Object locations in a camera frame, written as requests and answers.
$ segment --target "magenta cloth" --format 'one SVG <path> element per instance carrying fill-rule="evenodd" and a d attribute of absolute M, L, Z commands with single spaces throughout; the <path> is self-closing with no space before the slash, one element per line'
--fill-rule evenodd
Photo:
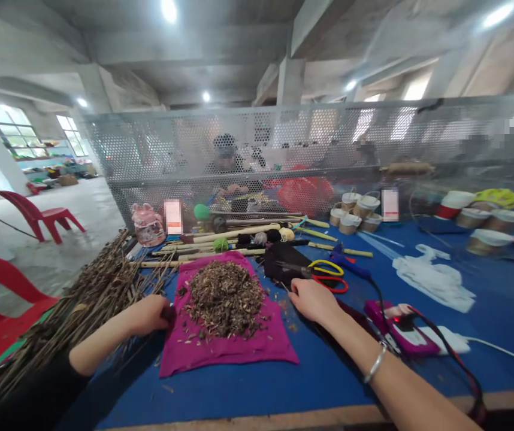
<path fill-rule="evenodd" d="M 209 343 L 203 340 L 201 345 L 197 346 L 199 338 L 194 337 L 190 344 L 185 344 L 189 335 L 199 334 L 199 331 L 203 329 L 200 324 L 195 325 L 191 321 L 185 310 L 181 312 L 191 296 L 188 284 L 201 268 L 214 260 L 234 262 L 247 269 L 252 277 L 257 277 L 249 261 L 238 251 L 229 251 L 221 256 L 198 259 L 180 268 L 176 291 L 181 286 L 185 286 L 187 293 L 182 298 L 177 294 L 175 295 L 174 304 L 177 318 L 173 330 L 167 332 L 159 377 L 169 377 L 179 372 L 213 364 L 243 364 L 268 360 L 298 364 L 299 359 L 283 326 L 281 309 L 267 295 L 265 295 L 260 313 L 260 315 L 271 316 L 270 321 L 263 321 L 263 326 L 267 326 L 267 330 L 255 332 L 253 338 L 246 341 L 243 337 L 237 336 L 232 336 L 229 339 L 210 336 Z M 183 327 L 184 321 L 187 321 L 186 327 Z M 189 328 L 188 333 L 184 332 L 186 328 Z"/>

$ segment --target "floor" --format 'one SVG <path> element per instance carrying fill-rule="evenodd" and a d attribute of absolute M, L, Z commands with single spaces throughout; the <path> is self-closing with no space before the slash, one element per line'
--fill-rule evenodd
<path fill-rule="evenodd" d="M 66 231 L 58 226 L 61 245 L 53 242 L 41 223 L 44 242 L 30 238 L 0 222 L 0 240 L 16 255 L 11 262 L 42 292 L 59 296 L 64 287 L 75 280 L 83 265 L 93 260 L 106 242 L 124 227 L 123 219 L 103 178 L 80 180 L 79 184 L 57 187 L 31 196 L 40 209 L 65 207 L 87 230 L 79 231 L 73 224 Z M 21 213 L 5 199 L 0 199 L 0 218 L 25 232 L 31 232 Z M 16 317 L 29 304 L 0 285 L 0 313 Z"/>

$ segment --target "silver bracelet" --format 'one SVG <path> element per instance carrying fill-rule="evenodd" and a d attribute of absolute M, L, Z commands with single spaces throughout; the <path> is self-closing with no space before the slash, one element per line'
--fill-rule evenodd
<path fill-rule="evenodd" d="M 387 344 L 384 341 L 379 341 L 379 344 L 383 346 L 383 350 L 381 350 L 381 353 L 379 353 L 379 356 L 377 356 L 377 360 L 371 367 L 371 371 L 369 371 L 369 374 L 365 376 L 363 379 L 363 383 L 367 384 L 371 381 L 377 370 L 379 369 L 379 366 L 381 365 L 381 362 L 383 362 L 383 356 L 385 356 L 385 352 L 387 352 Z"/>

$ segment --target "scissors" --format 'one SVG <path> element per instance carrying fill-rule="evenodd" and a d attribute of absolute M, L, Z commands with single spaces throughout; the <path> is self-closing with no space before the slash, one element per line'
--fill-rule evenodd
<path fill-rule="evenodd" d="M 314 262 L 309 264 L 309 266 L 293 265 L 292 263 L 281 262 L 279 260 L 276 261 L 275 264 L 277 266 L 280 266 L 281 268 L 292 269 L 293 271 L 298 271 L 301 273 L 301 275 L 304 278 L 315 280 L 317 283 L 322 284 L 327 289 L 329 289 L 329 291 L 331 291 L 333 293 L 345 293 L 346 291 L 349 290 L 349 285 L 343 279 L 344 272 L 343 272 L 342 268 L 340 266 L 336 265 L 335 263 L 329 262 L 328 260 L 322 260 L 322 259 L 315 260 Z M 321 268 L 317 265 L 328 265 L 328 266 L 334 268 L 336 271 L 331 271 L 329 269 Z M 313 273 L 313 271 L 324 272 L 329 275 L 328 276 L 327 275 L 315 275 Z M 340 281 L 341 283 L 343 283 L 343 288 L 335 289 L 332 287 L 328 287 L 325 283 L 323 283 L 324 280 Z"/>

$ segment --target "hand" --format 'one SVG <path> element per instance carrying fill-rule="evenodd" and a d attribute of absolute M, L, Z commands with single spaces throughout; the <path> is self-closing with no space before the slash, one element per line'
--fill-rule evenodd
<path fill-rule="evenodd" d="M 333 294 L 315 280 L 291 280 L 289 298 L 295 308 L 309 320 L 324 324 L 341 311 Z"/>
<path fill-rule="evenodd" d="M 161 295 L 149 295 L 117 315 L 118 321 L 130 336 L 144 336 L 155 330 L 166 329 L 169 322 L 161 317 L 170 302 Z"/>

